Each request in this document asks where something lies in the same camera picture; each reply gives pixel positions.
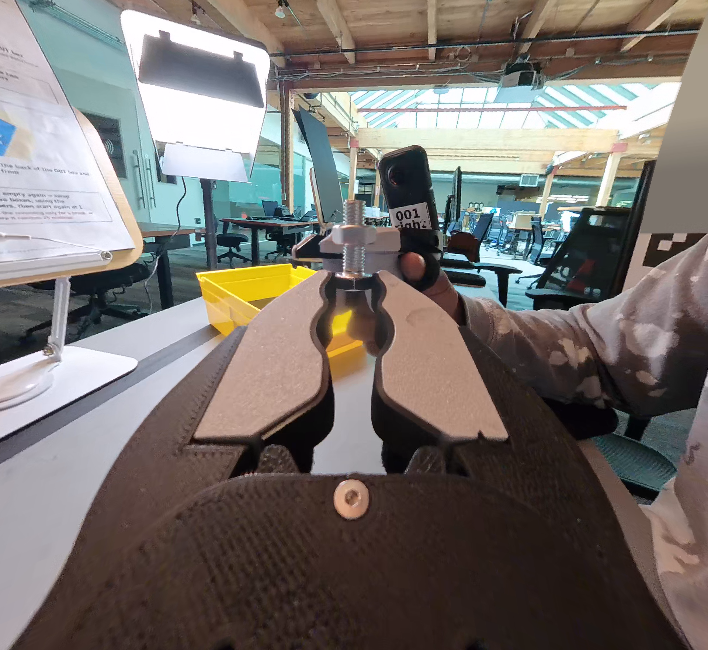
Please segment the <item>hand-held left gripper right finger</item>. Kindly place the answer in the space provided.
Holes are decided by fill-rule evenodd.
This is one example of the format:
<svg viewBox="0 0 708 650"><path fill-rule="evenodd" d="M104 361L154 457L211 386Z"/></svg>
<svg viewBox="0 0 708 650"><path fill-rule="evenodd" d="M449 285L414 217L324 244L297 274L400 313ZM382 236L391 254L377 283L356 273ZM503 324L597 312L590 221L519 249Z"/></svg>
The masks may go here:
<svg viewBox="0 0 708 650"><path fill-rule="evenodd" d="M376 358L372 422L398 436L456 445L509 434L453 319L395 275L380 271L377 316L385 338Z"/></svg>

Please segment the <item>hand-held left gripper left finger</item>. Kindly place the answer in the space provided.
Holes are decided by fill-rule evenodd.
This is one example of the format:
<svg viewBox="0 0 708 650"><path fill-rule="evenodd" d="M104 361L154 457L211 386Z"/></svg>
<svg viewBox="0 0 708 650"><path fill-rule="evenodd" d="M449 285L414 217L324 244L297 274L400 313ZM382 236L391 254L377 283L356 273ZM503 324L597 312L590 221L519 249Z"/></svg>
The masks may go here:
<svg viewBox="0 0 708 650"><path fill-rule="evenodd" d="M333 425L332 376L318 333L331 314L319 271L266 306L243 333L194 432L196 442L318 445Z"/></svg>

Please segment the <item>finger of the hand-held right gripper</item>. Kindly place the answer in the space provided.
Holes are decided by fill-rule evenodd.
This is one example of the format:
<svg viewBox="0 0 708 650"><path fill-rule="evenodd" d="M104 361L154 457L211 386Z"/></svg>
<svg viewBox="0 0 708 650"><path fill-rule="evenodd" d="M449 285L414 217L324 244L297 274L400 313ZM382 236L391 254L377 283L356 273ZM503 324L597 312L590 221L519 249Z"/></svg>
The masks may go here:
<svg viewBox="0 0 708 650"><path fill-rule="evenodd" d="M377 227L375 243L366 249L366 271L399 271L401 235L394 227ZM341 247L332 240L331 258L323 259L323 269L340 271L342 266Z"/></svg>
<svg viewBox="0 0 708 650"><path fill-rule="evenodd" d="M309 235L298 242L291 251L291 259L295 262L323 262L331 258L332 240L329 235Z"/></svg>

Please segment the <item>silver steel bolt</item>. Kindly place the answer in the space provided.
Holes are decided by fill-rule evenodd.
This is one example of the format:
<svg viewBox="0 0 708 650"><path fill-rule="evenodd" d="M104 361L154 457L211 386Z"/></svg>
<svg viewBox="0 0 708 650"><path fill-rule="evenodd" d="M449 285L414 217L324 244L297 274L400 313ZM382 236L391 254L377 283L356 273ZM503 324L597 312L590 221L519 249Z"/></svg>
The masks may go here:
<svg viewBox="0 0 708 650"><path fill-rule="evenodd" d="M367 225L365 223L365 203L359 200L347 200L343 204L344 225ZM339 245L342 253L342 266L333 277L339 291L361 291L367 289L371 274L366 271L366 247Z"/></svg>

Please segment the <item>yellow plastic bin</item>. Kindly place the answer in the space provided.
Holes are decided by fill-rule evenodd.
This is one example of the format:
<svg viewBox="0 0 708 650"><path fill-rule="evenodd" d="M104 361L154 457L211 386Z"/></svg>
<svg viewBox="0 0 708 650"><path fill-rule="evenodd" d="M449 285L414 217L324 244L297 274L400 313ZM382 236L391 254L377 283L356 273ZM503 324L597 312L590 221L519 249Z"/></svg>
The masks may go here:
<svg viewBox="0 0 708 650"><path fill-rule="evenodd" d="M209 323L223 335L249 324L267 304L316 273L273 264L197 273Z"/></svg>

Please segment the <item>person's right forearm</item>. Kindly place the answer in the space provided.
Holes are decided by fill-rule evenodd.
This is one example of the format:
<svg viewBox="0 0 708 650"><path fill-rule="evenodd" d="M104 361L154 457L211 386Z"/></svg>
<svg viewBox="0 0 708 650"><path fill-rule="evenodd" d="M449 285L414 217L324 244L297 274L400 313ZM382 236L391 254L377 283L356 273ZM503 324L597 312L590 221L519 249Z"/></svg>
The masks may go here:
<svg viewBox="0 0 708 650"><path fill-rule="evenodd" d="M462 298L463 324L542 397L707 422L707 237L628 291L570 310Z"/></svg>

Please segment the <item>person's right hand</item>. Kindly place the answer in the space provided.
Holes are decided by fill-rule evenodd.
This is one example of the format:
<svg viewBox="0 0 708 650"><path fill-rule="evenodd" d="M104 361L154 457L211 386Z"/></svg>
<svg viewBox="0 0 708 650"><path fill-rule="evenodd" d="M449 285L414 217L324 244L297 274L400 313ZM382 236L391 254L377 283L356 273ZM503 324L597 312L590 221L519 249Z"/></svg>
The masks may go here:
<svg viewBox="0 0 708 650"><path fill-rule="evenodd" d="M402 254L399 257L399 268L407 283L435 302L459 326L466 325L465 303L444 272L440 271L436 280L423 289L427 270L424 257L416 253Z"/></svg>

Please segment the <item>black computer monitor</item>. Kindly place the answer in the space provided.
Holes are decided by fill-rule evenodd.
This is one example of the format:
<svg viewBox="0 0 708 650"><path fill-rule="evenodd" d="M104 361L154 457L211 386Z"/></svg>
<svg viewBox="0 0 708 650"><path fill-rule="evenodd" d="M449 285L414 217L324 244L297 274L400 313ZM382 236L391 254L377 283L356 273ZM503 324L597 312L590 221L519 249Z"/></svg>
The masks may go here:
<svg viewBox="0 0 708 650"><path fill-rule="evenodd" d="M447 196L445 205L445 217L443 231L446 235L451 235L459 223L462 203L462 168L456 167L452 178L452 192Z"/></svg>

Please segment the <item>black board wooden stand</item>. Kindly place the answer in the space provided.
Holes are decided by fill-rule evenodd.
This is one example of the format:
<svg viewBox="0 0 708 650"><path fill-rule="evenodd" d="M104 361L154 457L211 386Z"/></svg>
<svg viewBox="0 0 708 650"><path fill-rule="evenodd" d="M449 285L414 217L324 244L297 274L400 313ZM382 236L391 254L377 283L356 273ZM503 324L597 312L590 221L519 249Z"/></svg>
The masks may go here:
<svg viewBox="0 0 708 650"><path fill-rule="evenodd" d="M309 112L295 109L293 115L313 163L311 183L318 220L330 228L343 220L343 197L329 136L325 125Z"/></svg>

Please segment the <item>black light stand pole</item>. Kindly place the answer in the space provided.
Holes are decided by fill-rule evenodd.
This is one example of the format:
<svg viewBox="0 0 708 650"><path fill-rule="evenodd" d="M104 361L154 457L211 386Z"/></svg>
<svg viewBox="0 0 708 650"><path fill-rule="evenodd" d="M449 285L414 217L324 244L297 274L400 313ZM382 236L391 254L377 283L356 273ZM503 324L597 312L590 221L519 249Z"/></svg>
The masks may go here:
<svg viewBox="0 0 708 650"><path fill-rule="evenodd" d="M199 184L202 190L202 203L205 216L205 246L207 252L208 271L214 271L218 266L217 259L217 218L214 210L213 181L201 178Z"/></svg>

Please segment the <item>ceiling projector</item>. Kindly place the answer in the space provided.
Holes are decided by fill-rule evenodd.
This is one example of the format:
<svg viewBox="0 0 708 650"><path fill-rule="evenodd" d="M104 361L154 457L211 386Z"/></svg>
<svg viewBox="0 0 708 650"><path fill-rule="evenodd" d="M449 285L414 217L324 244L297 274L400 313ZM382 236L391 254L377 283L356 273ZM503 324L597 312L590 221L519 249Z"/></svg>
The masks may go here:
<svg viewBox="0 0 708 650"><path fill-rule="evenodd" d="M530 103L545 88L546 78L539 62L517 61L502 70L494 101L497 104Z"/></svg>

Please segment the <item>black mesh office chair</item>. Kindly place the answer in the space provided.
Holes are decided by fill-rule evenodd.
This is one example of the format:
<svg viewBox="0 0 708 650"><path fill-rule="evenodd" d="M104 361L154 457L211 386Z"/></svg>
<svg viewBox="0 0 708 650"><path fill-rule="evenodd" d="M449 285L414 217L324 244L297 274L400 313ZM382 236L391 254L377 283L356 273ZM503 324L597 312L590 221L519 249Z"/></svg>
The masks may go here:
<svg viewBox="0 0 708 650"><path fill-rule="evenodd" d="M630 208L584 208L536 288L526 290L532 309L570 310L614 295L631 218Z"/></svg>

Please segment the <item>white studio light panel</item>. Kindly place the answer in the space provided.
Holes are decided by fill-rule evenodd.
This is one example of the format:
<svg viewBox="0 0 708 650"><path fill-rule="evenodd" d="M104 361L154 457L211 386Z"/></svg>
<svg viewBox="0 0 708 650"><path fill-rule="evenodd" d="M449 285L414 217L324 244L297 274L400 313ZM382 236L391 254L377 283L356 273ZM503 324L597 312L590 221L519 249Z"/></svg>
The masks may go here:
<svg viewBox="0 0 708 650"><path fill-rule="evenodd" d="M249 183L267 109L265 46L135 10L120 25L163 175Z"/></svg>

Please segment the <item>teal mesh chair seat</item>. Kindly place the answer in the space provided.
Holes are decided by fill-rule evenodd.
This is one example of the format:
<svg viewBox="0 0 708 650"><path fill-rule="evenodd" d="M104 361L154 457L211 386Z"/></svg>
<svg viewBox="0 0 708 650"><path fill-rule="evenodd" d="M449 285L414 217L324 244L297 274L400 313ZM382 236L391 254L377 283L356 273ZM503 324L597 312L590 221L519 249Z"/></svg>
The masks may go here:
<svg viewBox="0 0 708 650"><path fill-rule="evenodd" d="M653 501L676 476L677 467L656 449L618 433L592 439L630 494Z"/></svg>

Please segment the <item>instruction sheet stand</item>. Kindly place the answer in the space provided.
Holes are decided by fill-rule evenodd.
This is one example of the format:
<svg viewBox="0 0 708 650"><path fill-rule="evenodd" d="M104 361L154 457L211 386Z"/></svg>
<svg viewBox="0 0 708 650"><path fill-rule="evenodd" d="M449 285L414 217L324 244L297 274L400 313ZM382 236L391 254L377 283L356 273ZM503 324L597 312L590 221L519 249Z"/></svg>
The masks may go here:
<svg viewBox="0 0 708 650"><path fill-rule="evenodd" d="M1 0L1 287L54 288L48 344L1 365L1 439L137 367L66 344L70 279L139 256L139 229L98 133L75 111L16 0Z"/></svg>

